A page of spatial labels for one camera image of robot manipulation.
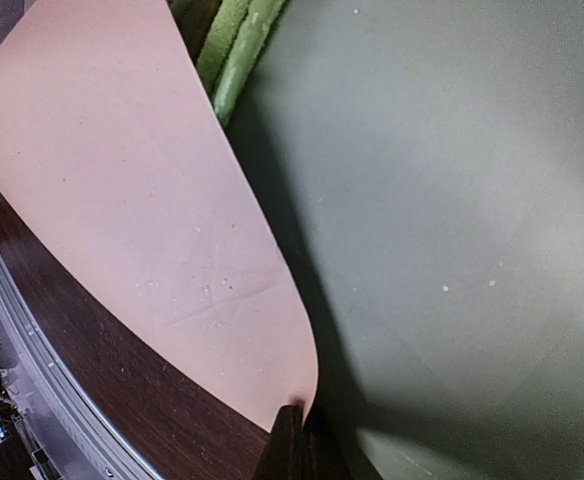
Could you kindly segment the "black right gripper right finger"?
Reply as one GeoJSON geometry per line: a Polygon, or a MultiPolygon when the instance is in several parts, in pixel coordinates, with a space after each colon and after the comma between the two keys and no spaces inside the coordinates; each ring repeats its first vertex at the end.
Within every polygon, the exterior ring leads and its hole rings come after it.
{"type": "Polygon", "coordinates": [[[347,456],[328,416],[314,406],[303,426],[303,478],[315,480],[381,479],[368,460],[347,456]]]}

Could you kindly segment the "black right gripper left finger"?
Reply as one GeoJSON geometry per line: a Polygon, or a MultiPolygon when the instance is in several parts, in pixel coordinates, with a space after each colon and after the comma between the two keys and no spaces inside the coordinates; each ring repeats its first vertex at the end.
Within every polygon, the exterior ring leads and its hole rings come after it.
{"type": "Polygon", "coordinates": [[[279,409],[253,480],[303,478],[302,413],[299,405],[285,405],[279,409]]]}

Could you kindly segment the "green wrapping paper sheet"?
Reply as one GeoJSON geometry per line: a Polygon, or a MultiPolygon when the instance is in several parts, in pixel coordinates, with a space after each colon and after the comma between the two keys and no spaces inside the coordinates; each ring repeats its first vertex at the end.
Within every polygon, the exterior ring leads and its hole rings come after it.
{"type": "Polygon", "coordinates": [[[291,1],[228,136],[357,479],[584,479],[584,1],[291,1]]]}

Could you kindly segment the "yellow fake flower stem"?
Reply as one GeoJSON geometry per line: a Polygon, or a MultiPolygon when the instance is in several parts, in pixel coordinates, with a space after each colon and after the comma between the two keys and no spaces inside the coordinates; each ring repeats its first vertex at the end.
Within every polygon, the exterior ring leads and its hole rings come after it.
{"type": "Polygon", "coordinates": [[[196,69],[219,122],[228,124],[284,0],[226,0],[214,16],[196,69]]]}

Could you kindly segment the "front aluminium rail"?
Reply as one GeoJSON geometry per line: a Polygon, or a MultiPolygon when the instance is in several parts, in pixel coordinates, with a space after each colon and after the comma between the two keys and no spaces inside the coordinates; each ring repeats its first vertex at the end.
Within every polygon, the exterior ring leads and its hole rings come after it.
{"type": "Polygon", "coordinates": [[[1,380],[44,479],[158,479],[70,373],[0,255],[1,380]]]}

